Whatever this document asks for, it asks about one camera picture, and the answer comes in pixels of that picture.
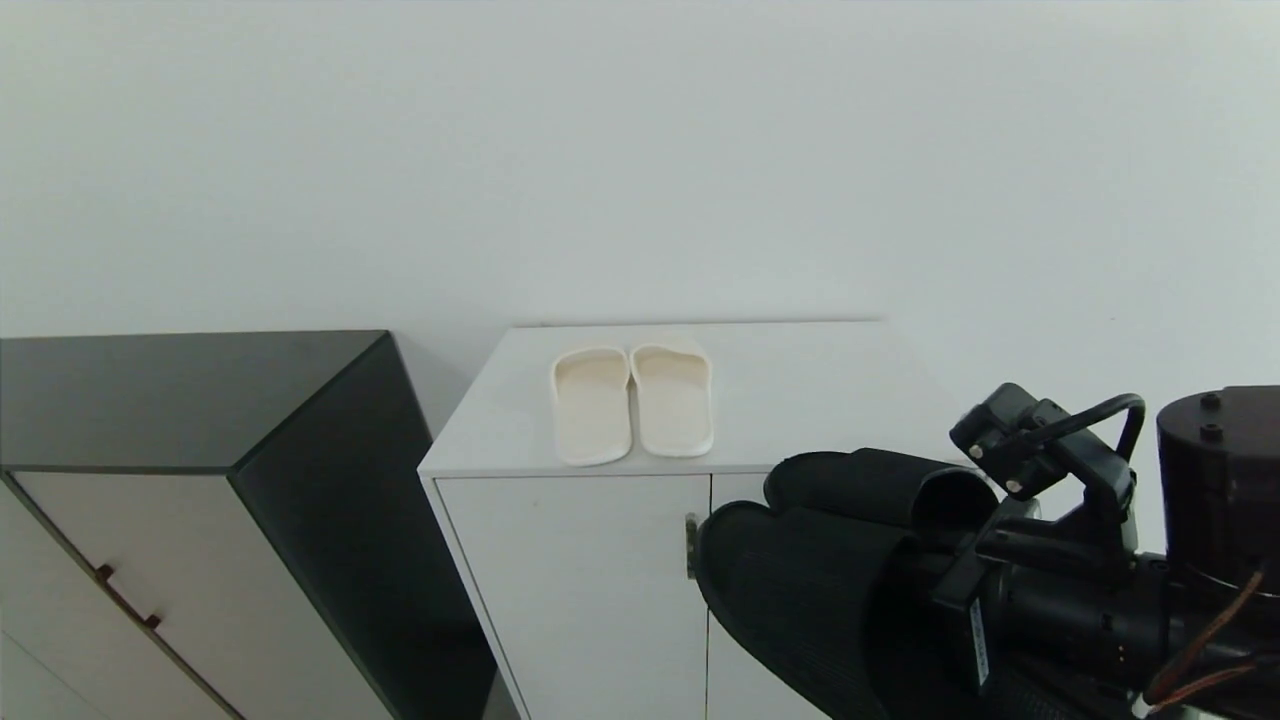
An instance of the white wall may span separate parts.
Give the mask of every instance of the white wall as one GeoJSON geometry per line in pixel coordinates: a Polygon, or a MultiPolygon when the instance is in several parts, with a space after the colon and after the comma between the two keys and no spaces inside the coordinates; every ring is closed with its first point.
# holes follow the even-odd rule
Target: white wall
{"type": "Polygon", "coordinates": [[[1280,380],[1277,128],[1271,3],[5,5],[0,333],[389,327],[438,428],[512,323],[886,315],[1158,406],[1280,380]]]}

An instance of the black cable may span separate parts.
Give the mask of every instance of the black cable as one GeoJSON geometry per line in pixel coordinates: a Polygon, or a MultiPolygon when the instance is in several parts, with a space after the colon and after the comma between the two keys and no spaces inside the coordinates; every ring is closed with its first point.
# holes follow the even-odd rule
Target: black cable
{"type": "Polygon", "coordinates": [[[1083,413],[1076,413],[1070,418],[1050,423],[1042,428],[1024,434],[1020,441],[1028,445],[1041,446],[1046,442],[1064,438],[1093,427],[1107,418],[1119,415],[1128,410],[1124,429],[1120,432],[1120,441],[1116,443],[1116,454],[1124,457],[1125,462],[1133,457],[1133,450],[1138,445],[1138,434],[1142,432],[1142,423],[1147,418],[1147,404],[1140,396],[1132,392],[1117,395],[1111,400],[1105,400],[1083,413]]]}

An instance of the drawer handle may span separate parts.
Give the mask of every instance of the drawer handle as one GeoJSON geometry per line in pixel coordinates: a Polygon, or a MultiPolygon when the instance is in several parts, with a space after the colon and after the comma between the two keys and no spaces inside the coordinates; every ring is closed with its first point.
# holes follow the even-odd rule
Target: drawer handle
{"type": "Polygon", "coordinates": [[[690,512],[685,515],[685,574],[690,580],[698,575],[694,573],[694,546],[698,543],[698,515],[690,512]]]}
{"type": "MultiPolygon", "coordinates": [[[[97,575],[97,580],[102,583],[102,588],[108,591],[108,594],[111,596],[111,600],[115,600],[116,603],[128,605],[124,602],[124,598],[120,597],[120,593],[115,592],[115,588],[108,585],[108,580],[110,580],[111,575],[115,574],[115,568],[111,568],[110,564],[104,562],[102,565],[99,565],[96,570],[93,570],[93,574],[97,575]]],[[[138,618],[142,618],[142,614],[138,612],[137,610],[133,610],[133,614],[137,615],[138,618]]],[[[146,620],[142,620],[142,626],[148,630],[155,630],[156,628],[160,626],[160,616],[156,615],[155,612],[147,615],[146,620]]]]}

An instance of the white drawer front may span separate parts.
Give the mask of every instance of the white drawer front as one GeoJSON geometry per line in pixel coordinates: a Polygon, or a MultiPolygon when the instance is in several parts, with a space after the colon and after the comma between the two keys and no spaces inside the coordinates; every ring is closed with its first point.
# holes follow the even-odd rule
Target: white drawer front
{"type": "Polygon", "coordinates": [[[19,483],[248,720],[389,717],[225,478],[23,473],[19,483]]]}
{"type": "Polygon", "coordinates": [[[227,719],[4,486],[0,486],[0,605],[4,633],[84,701],[79,706],[50,688],[47,676],[33,680],[44,684],[45,691],[18,688],[26,659],[15,659],[6,643],[3,660],[6,717],[26,720],[15,712],[28,711],[41,712],[33,720],[58,717],[58,712],[78,717],[76,712],[84,715],[87,708],[96,708],[108,717],[127,720],[227,719]],[[51,694],[44,698],[29,694],[46,691],[51,694]]]}
{"type": "Polygon", "coordinates": [[[707,518],[708,480],[435,480],[529,720],[703,720],[685,516],[707,518]]]}

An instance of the pair of slippers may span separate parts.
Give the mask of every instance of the pair of slippers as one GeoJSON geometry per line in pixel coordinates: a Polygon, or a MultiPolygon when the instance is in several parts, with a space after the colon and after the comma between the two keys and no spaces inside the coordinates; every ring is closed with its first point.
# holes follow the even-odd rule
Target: pair of slippers
{"type": "Polygon", "coordinates": [[[635,379],[640,445],[653,455],[696,457],[712,448],[712,364],[695,342],[626,350],[573,350],[552,365],[556,450],[567,465],[600,465],[631,452],[635,379]]]}

